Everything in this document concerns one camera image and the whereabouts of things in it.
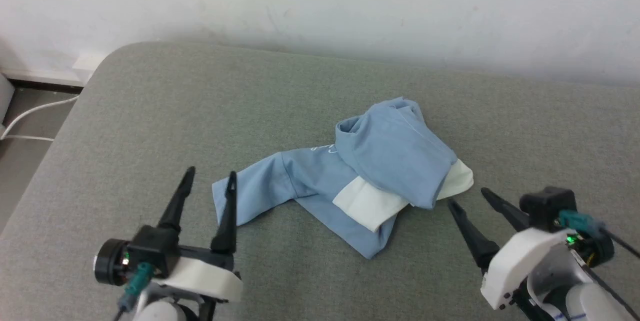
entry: robotic arm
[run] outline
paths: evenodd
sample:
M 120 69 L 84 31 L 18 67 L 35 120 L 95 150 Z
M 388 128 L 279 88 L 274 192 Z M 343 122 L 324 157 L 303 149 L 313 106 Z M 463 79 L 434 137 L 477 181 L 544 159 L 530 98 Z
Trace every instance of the robotic arm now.
M 531 321 L 640 321 L 592 271 L 613 258 L 611 233 L 577 211 L 573 191 L 547 187 L 526 194 L 520 209 L 488 188 L 482 195 L 517 231 L 502 248 L 455 200 L 448 207 L 482 272 L 480 293 L 494 310 L 515 304 Z
M 234 271 L 237 177 L 231 172 L 226 209 L 209 248 L 179 245 L 180 219 L 195 168 L 187 169 L 157 226 L 144 225 L 131 241 L 109 239 L 94 258 L 99 283 L 122 286 L 114 321 L 212 321 L 217 303 L 240 301 L 243 283 Z M 195 301 L 198 314 L 179 303 Z

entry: gray tablecloth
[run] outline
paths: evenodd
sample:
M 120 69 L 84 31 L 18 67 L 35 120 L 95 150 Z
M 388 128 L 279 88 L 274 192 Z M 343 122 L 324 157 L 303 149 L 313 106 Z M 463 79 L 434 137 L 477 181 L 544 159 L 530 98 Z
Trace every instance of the gray tablecloth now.
M 330 144 L 336 122 L 397 96 L 416 100 L 475 172 L 457 199 L 487 237 L 514 232 L 480 187 L 516 203 L 558 185 L 640 239 L 638 88 L 138 43 L 99 66 L 0 236 L 0 319 L 110 319 L 122 289 L 94 280 L 94 253 L 156 222 L 187 166 L 198 173 L 180 239 L 206 246 L 217 229 L 212 182 L 274 152 Z M 371 261 L 288 202 L 238 230 L 236 261 L 244 299 L 218 307 L 218 320 L 524 319 L 484 301 L 444 202 L 403 211 Z M 639 266 L 618 250 L 599 268 L 635 308 Z

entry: light blue fabric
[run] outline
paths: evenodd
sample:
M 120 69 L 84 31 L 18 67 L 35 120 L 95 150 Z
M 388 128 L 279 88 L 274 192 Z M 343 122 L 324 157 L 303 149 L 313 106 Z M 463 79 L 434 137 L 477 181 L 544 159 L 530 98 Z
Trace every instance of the light blue fabric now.
M 360 175 L 378 189 L 425 209 L 434 207 L 442 182 L 457 161 L 425 125 L 416 102 L 394 98 L 336 125 L 336 142 L 278 152 L 238 172 L 237 224 L 288 200 L 338 234 L 366 258 L 384 248 L 396 217 L 371 232 L 332 203 Z M 227 179 L 212 185 L 218 223 Z

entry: white cable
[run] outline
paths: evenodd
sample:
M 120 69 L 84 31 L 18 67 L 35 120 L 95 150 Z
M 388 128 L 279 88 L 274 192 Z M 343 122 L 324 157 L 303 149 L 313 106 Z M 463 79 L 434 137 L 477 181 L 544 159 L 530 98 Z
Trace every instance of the white cable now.
M 42 110 L 42 109 L 46 109 L 47 107 L 54 107 L 54 106 L 58 106 L 58 105 L 64 105 L 66 103 L 70 103 L 70 102 L 74 102 L 75 100 L 78 99 L 78 97 L 80 97 L 80 95 L 75 96 L 75 97 L 71 97 L 68 98 L 66 100 L 62 100 L 62 101 L 56 101 L 56 102 L 51 102 L 51 103 L 47 103 L 47 104 L 41 104 L 39 106 L 36 106 L 28 111 L 25 111 L 23 113 L 21 113 L 18 117 L 14 118 L 13 121 L 11 121 L 11 123 L 9 123 L 9 125 L 6 127 L 6 129 L 4 130 L 4 132 L 2 133 L 2 136 L 0 136 L 0 141 L 4 140 L 4 139 L 29 139 L 29 140 L 42 140 L 42 141 L 53 141 L 53 138 L 48 138 L 48 137 L 36 137 L 36 136 L 19 136 L 19 135 L 11 135 L 9 136 L 9 131 L 11 131 L 11 129 L 14 127 L 14 125 L 16 125 L 16 123 L 18 121 L 20 121 L 21 119 L 25 118 L 25 116 L 32 114 L 38 110 Z

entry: white wall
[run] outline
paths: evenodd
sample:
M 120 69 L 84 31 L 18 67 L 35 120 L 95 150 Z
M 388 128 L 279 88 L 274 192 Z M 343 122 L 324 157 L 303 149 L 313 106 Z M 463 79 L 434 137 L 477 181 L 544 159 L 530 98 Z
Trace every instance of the white wall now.
M 640 84 L 640 0 L 0 0 L 0 12 L 0 68 L 67 84 L 78 57 L 153 40 Z

